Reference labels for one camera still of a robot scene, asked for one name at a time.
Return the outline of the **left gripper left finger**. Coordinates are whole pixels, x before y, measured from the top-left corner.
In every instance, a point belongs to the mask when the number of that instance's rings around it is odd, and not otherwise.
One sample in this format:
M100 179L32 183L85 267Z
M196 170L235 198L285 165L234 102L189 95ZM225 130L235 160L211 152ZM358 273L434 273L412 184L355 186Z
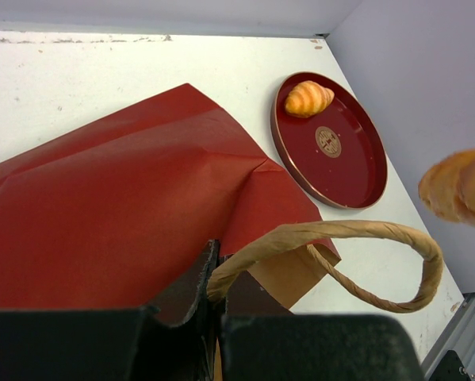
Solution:
M0 311L0 380L212 380L219 314L209 241L149 302L109 310Z

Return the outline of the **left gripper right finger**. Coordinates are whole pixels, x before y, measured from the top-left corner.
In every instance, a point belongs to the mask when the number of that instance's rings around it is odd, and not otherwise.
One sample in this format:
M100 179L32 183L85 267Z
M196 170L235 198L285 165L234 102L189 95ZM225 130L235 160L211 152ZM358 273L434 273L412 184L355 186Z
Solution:
M410 336L380 314L293 314L247 272L233 283L219 380L421 380Z

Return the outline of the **red paper bag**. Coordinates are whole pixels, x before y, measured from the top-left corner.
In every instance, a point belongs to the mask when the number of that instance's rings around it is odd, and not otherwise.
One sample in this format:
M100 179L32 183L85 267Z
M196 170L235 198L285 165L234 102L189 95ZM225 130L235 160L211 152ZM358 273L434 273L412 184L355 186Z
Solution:
M423 257L416 296L391 302L336 270L335 238L381 238ZM442 251L419 230L323 221L288 172L189 84L0 163L0 309L129 307L220 242L205 286L219 302L243 272L290 308L324 276L379 309L434 298Z

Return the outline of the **long orange bread loaf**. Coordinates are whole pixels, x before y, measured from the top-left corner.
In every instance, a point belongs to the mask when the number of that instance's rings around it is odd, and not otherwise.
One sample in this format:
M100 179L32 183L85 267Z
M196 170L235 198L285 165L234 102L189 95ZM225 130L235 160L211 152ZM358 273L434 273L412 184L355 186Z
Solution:
M418 192L437 217L475 226L475 148L456 152L431 167Z

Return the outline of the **fake croissant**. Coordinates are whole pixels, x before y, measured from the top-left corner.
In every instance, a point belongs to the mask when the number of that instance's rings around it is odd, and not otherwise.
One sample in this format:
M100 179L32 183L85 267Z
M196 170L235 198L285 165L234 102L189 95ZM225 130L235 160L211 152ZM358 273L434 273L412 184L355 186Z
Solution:
M294 117L308 118L322 113L335 98L332 89L313 81L298 83L287 95L285 111Z

